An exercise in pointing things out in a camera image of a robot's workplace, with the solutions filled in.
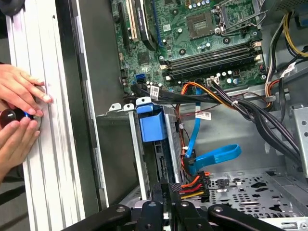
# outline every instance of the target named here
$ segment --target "motherboard chip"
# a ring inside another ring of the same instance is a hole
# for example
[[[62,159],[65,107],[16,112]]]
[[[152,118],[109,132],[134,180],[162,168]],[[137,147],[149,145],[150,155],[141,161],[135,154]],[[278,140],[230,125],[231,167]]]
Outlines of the motherboard chip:
[[[173,3],[173,0],[165,0],[165,5],[169,5],[171,3]]]
[[[150,63],[150,55],[147,51],[138,54],[138,62],[139,65],[149,64]]]
[[[187,26],[191,40],[214,34],[211,13],[202,13],[187,17]]]

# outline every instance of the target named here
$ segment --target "finger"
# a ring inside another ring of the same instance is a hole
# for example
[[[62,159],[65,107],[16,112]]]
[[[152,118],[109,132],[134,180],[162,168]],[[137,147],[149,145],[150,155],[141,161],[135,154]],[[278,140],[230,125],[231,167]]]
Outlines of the finger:
[[[35,120],[31,120],[31,122],[29,123],[26,129],[26,132],[23,136],[21,143],[19,144],[18,148],[15,150],[13,154],[16,156],[16,158],[20,158],[20,156],[23,154],[24,149],[28,145],[29,141],[33,137],[33,134],[36,130],[38,130],[38,123]]]
[[[0,98],[15,105],[20,108],[24,112],[29,113],[30,115],[35,115],[36,111],[32,106],[30,106],[27,102],[25,102],[20,96],[18,96],[15,92],[11,91],[4,85],[0,85]]]
[[[37,87],[33,86],[33,84],[22,76],[15,76],[17,82],[23,85],[32,95],[35,97],[40,98],[45,103],[51,103],[51,97],[46,95],[43,91],[38,89]]]
[[[3,82],[3,85],[6,86],[11,91],[15,92],[20,98],[22,98],[26,103],[28,103],[34,110],[40,110],[37,103],[34,101],[32,95],[22,84],[15,81],[14,79],[9,79],[8,81]]]
[[[27,80],[28,82],[35,84],[35,85],[43,86],[45,84],[43,79],[32,77],[31,75],[29,75],[27,72],[23,70],[20,70],[20,76],[24,78],[25,80]]]
[[[3,112],[5,109],[8,109],[8,106],[5,104],[5,102],[0,100],[0,113]]]
[[[13,121],[0,131],[0,149],[19,127],[18,121]]]
[[[14,132],[13,135],[10,136],[10,138],[6,141],[4,146],[0,150],[0,156],[5,159],[10,159],[12,153],[15,152],[15,150],[18,148],[19,144],[21,143],[23,136],[25,134],[25,131],[30,123],[30,119],[24,117],[19,122],[19,128]]]
[[[39,134],[40,134],[40,131],[36,131],[36,132],[34,132],[33,136],[31,137],[29,143],[27,144],[26,148],[24,149],[24,151],[22,153],[22,160],[23,161],[25,160],[26,156],[30,152],[34,142],[38,139]]]

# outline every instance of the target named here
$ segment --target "pci slot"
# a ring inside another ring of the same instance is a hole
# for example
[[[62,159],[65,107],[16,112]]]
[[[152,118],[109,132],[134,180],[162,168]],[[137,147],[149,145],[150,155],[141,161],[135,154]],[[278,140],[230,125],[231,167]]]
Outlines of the pci slot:
[[[126,8],[128,12],[131,38],[134,42],[139,41],[138,32],[137,32],[137,19],[136,19],[136,4],[135,0],[126,0]]]
[[[190,56],[167,62],[168,70],[164,76],[173,80],[211,74],[215,71],[233,68],[255,62],[261,50],[255,50],[251,43],[237,45],[219,51]]]

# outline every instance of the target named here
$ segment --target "blue plastic latch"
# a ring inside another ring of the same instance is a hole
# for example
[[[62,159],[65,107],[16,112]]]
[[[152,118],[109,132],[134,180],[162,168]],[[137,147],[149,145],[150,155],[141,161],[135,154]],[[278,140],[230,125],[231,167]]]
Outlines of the blue plastic latch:
[[[152,112],[153,107],[154,107],[153,104],[149,103],[149,104],[137,107],[136,111],[137,111],[137,114]]]
[[[205,153],[201,156],[198,156],[195,159],[195,162],[192,165],[189,165],[189,173],[195,176],[197,175],[197,172],[199,171],[199,169],[205,166],[222,163],[228,160],[233,160],[237,158],[241,153],[242,153],[242,150],[240,146],[237,144],[228,145],[228,146],[210,151],[209,153]]]
[[[161,141],[167,137],[167,128],[164,115],[158,115],[140,119],[140,128],[143,142]]]

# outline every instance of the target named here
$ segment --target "cable tie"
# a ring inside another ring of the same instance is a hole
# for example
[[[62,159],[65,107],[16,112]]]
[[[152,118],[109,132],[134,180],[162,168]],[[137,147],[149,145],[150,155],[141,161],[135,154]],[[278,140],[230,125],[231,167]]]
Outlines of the cable tie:
[[[238,103],[239,103],[239,102],[238,102],[237,100],[234,100],[234,101],[231,103],[231,106],[234,107],[234,105],[235,105],[235,104],[238,104]]]

